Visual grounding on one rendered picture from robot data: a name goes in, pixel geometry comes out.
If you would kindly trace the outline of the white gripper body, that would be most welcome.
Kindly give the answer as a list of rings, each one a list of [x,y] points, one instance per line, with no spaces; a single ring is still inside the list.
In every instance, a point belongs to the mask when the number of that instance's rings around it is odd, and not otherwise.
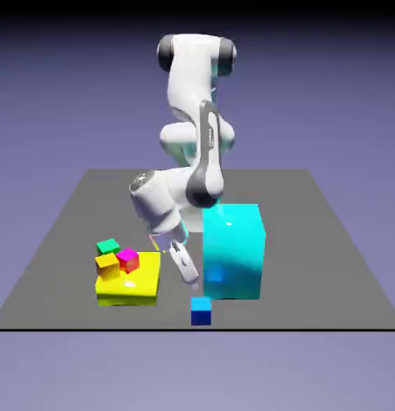
[[[199,278],[198,270],[196,269],[193,260],[189,256],[187,249],[183,243],[173,241],[169,248],[169,253],[172,260],[177,265],[177,268],[187,284],[194,284]]]

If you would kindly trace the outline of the small blue cube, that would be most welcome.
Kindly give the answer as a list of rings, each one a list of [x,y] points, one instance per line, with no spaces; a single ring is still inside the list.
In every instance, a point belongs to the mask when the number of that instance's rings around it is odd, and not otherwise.
[[[211,325],[211,299],[205,296],[192,297],[190,301],[190,314],[193,326]]]

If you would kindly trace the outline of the small magenta cube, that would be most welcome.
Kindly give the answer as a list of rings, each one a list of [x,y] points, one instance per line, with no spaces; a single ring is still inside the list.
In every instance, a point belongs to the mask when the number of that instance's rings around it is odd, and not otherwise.
[[[130,274],[140,266],[139,254],[137,251],[126,248],[116,253],[116,257],[120,263],[120,269],[126,274]]]

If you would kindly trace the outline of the small orange cube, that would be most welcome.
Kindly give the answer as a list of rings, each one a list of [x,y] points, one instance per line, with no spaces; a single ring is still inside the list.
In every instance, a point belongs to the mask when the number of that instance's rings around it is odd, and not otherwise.
[[[96,271],[103,280],[120,277],[120,261],[115,254],[102,254],[95,257]]]

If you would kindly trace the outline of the small green cube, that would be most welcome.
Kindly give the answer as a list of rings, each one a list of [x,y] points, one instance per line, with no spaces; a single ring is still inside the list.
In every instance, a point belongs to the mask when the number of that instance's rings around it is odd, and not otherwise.
[[[96,250],[97,255],[101,256],[104,254],[116,254],[120,252],[121,248],[120,244],[114,238],[110,238],[96,243]]]

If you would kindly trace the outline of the large cyan box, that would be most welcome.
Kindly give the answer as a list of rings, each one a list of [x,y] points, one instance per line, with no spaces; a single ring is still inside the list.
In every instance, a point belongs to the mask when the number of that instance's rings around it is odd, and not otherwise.
[[[211,299],[259,299],[266,231],[257,204],[203,211],[203,292]]]

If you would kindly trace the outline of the large yellow box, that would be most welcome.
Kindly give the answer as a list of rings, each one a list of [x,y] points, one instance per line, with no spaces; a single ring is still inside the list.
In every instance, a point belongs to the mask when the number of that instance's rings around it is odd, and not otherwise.
[[[161,269],[159,252],[140,252],[140,266],[130,274],[120,270],[120,277],[103,280],[97,275],[97,303],[101,307],[152,306],[157,302]]]

